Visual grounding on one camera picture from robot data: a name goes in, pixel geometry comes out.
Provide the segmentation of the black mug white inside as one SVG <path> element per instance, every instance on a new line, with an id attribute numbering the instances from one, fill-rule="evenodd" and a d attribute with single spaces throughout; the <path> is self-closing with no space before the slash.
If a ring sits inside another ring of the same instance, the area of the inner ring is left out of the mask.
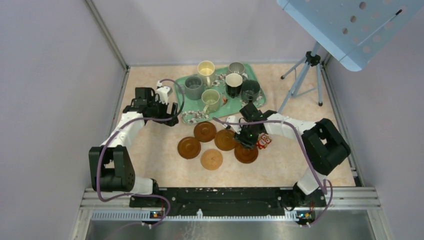
<path id="1" fill-rule="evenodd" d="M 225 90 L 230 98 L 240 95 L 243 84 L 243 77 L 238 73 L 230 73 L 225 77 Z"/>

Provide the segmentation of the light tan wooden coaster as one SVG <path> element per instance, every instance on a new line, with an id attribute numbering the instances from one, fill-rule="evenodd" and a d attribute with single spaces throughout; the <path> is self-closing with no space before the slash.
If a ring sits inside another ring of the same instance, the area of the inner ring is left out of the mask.
<path id="1" fill-rule="evenodd" d="M 201 165 L 210 171 L 217 170 L 223 164 L 223 155 L 217 149 L 208 149 L 200 157 Z"/>

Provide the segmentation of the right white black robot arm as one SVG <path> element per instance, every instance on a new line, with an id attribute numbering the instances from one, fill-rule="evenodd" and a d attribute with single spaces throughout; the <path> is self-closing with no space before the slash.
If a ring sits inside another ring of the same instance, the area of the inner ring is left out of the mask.
<path id="1" fill-rule="evenodd" d="M 262 112 L 253 103 L 245 105 L 240 113 L 242 117 L 228 117 L 226 125 L 233 128 L 234 140 L 246 149 L 253 148 L 261 134 L 298 141 L 308 165 L 293 187 L 293 200 L 299 206 L 307 206 L 315 190 L 324 190 L 327 176 L 351 154 L 350 146 L 327 118 L 298 120 L 273 110 Z"/>

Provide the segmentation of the dark green mug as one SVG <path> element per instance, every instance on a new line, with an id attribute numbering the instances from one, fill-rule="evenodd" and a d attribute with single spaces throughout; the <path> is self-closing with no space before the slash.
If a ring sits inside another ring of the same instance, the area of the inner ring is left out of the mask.
<path id="1" fill-rule="evenodd" d="M 254 103 L 260 93 L 261 90 L 261 86 L 260 84 L 255 81 L 255 80 L 246 80 L 243 82 L 242 86 L 241 86 L 241 99 L 245 102 L 245 103 Z"/>

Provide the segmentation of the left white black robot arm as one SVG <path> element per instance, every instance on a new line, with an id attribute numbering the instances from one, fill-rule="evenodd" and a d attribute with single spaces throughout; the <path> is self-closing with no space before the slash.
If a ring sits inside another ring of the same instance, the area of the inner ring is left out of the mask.
<path id="1" fill-rule="evenodd" d="M 160 193 L 155 190 L 151 178 L 137 177 L 129 150 L 139 131 L 148 121 L 170 127 L 179 123 L 178 104 L 171 105 L 168 112 L 169 86 L 135 88 L 135 97 L 123 111 L 111 135 L 100 145 L 89 150 L 91 184 L 96 192 L 125 192 L 140 194 L 149 207 L 160 202 Z"/>

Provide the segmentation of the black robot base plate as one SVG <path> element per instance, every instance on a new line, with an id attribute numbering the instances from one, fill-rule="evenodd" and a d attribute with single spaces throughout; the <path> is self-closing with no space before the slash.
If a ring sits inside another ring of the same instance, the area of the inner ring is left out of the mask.
<path id="1" fill-rule="evenodd" d="M 165 211 L 168 200 L 170 217 L 195 216 L 199 210 L 206 217 L 265 217 L 327 204 L 321 190 L 303 195 L 291 187 L 169 187 L 158 188 L 154 194 L 160 197 L 133 196 L 129 206 Z"/>

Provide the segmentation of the dark brown wooden coaster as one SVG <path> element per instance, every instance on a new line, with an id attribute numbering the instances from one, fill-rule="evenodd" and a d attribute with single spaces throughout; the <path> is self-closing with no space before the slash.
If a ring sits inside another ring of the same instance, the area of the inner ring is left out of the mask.
<path id="1" fill-rule="evenodd" d="M 194 159 L 200 151 L 200 141 L 192 136 L 182 138 L 177 145 L 177 152 L 184 159 Z"/>
<path id="2" fill-rule="evenodd" d="M 254 148 L 245 148 L 243 145 L 238 143 L 234 148 L 235 158 L 243 164 L 253 163 L 258 158 L 258 155 L 259 150 L 257 146 Z"/>
<path id="3" fill-rule="evenodd" d="M 236 147 L 237 142 L 234 140 L 235 132 L 230 129 L 222 129 L 218 131 L 214 137 L 214 143 L 219 150 L 231 151 Z"/>
<path id="4" fill-rule="evenodd" d="M 194 137 L 202 142 L 207 143 L 212 141 L 217 133 L 217 129 L 214 124 L 209 121 L 199 122 L 193 130 Z"/>

